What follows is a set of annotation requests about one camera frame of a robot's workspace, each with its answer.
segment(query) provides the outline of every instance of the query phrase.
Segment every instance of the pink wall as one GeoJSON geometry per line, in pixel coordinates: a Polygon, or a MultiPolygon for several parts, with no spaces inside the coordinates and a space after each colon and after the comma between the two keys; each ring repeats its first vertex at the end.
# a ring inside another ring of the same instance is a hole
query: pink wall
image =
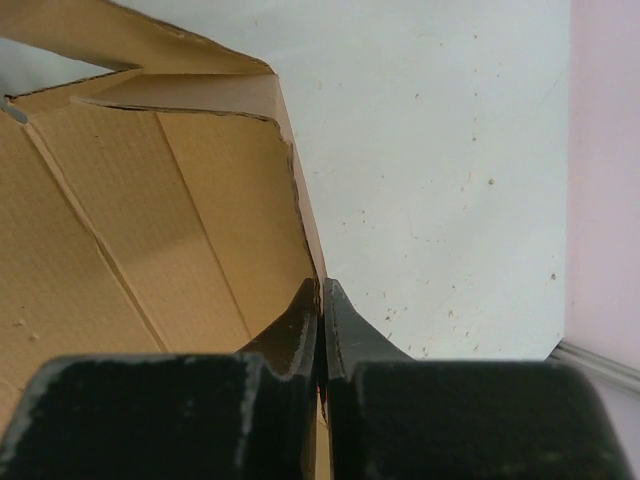
{"type": "Polygon", "coordinates": [[[571,21],[565,338],[640,369],[640,1],[571,21]]]}

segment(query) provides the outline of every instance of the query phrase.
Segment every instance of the box flap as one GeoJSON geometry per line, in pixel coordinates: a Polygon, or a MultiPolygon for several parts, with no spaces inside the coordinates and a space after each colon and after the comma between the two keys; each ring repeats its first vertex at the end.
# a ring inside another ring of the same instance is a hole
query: box flap
{"type": "Polygon", "coordinates": [[[271,72],[260,60],[107,0],[0,0],[0,36],[112,70],[271,72]]]}

